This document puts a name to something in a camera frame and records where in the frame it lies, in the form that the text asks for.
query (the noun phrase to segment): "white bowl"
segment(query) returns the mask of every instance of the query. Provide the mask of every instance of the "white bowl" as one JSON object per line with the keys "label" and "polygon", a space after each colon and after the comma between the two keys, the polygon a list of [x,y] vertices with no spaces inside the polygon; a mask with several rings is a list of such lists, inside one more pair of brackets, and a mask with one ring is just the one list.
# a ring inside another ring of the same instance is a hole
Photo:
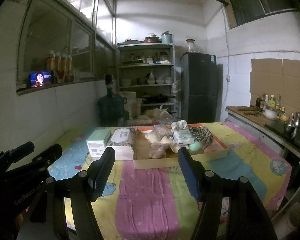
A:
{"label": "white bowl", "polygon": [[164,79],[157,79],[157,84],[163,84],[164,83]]}
{"label": "white bowl", "polygon": [[132,83],[132,79],[121,79],[121,85],[124,87],[130,86]]}
{"label": "white bowl", "polygon": [[150,79],[150,78],[148,78],[148,79],[147,79],[147,83],[148,83],[149,85],[153,85],[153,84],[155,83],[155,79]]}
{"label": "white bowl", "polygon": [[276,118],[277,117],[277,112],[276,111],[272,111],[270,109],[266,109],[265,110],[265,116],[269,117],[269,118]]}
{"label": "white bowl", "polygon": [[166,78],[166,79],[165,79],[165,82],[166,82],[167,84],[171,84],[171,83],[172,83],[172,78]]}

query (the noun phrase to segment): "black refrigerator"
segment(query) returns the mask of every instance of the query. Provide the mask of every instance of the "black refrigerator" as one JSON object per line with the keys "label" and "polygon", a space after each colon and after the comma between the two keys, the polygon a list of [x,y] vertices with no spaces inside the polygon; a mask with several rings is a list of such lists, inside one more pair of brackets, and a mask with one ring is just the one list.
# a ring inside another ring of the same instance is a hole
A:
{"label": "black refrigerator", "polygon": [[214,122],[218,98],[216,56],[188,53],[181,62],[181,119],[187,123]]}

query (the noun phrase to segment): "pot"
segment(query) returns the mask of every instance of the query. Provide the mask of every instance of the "pot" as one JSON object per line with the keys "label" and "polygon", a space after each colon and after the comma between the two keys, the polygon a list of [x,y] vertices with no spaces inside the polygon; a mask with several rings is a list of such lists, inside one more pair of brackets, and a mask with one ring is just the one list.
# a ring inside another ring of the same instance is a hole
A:
{"label": "pot", "polygon": [[144,93],[141,97],[139,97],[141,99],[144,99],[144,103],[145,104],[151,104],[152,103],[152,96],[148,95],[147,93]]}
{"label": "pot", "polygon": [[168,96],[159,94],[158,96],[153,97],[155,103],[166,103],[168,101]]}

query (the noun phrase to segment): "table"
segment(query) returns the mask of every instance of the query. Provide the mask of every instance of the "table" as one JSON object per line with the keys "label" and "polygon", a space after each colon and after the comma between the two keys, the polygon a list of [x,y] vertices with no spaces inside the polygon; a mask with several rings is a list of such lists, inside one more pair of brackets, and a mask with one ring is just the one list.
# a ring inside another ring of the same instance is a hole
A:
{"label": "table", "polygon": [[[246,176],[268,210],[283,199],[291,166],[250,133],[230,122],[206,123],[228,147],[226,158],[203,163],[220,177]],[[63,155],[49,172],[57,180],[89,167],[86,139],[94,129],[75,129],[57,143]],[[105,239],[189,239],[199,215],[179,167],[135,170],[133,161],[116,161],[102,197],[92,204]],[[70,199],[67,225],[74,228]],[[228,201],[224,199],[218,235],[225,232]]]}

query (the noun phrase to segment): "cardboard box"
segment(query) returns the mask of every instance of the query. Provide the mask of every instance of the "cardboard box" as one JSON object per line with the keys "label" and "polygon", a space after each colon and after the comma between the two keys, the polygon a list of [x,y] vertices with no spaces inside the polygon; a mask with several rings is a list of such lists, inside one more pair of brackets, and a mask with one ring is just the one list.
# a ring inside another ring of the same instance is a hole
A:
{"label": "cardboard box", "polygon": [[287,115],[300,111],[300,60],[252,59],[250,73],[251,105],[257,96],[281,95],[281,105]]}
{"label": "cardboard box", "polygon": [[[170,148],[166,150],[167,157],[162,159],[148,159],[148,152],[151,150],[150,142],[145,138],[145,133],[151,131],[151,127],[138,128],[135,140],[135,152],[133,163],[135,169],[154,169],[179,166],[178,153],[174,153]],[[204,153],[192,155],[192,158],[199,162],[207,162],[227,156],[229,148],[213,135],[213,144],[208,146]]]}
{"label": "cardboard box", "polygon": [[97,129],[87,139],[87,146],[92,157],[99,159],[106,149],[107,142],[111,137],[108,129]]}

